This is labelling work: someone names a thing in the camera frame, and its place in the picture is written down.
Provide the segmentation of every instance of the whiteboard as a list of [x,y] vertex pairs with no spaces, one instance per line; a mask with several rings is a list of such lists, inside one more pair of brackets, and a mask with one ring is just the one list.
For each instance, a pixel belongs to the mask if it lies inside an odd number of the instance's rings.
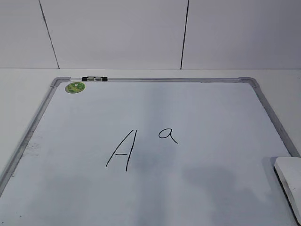
[[69,83],[0,197],[2,225],[296,225],[273,171],[290,154],[250,84]]

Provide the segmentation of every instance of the table surface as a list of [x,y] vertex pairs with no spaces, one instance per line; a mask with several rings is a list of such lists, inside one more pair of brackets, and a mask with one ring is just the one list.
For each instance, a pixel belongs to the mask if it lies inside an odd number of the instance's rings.
[[0,171],[29,126],[55,77],[255,78],[301,153],[301,70],[0,69]]

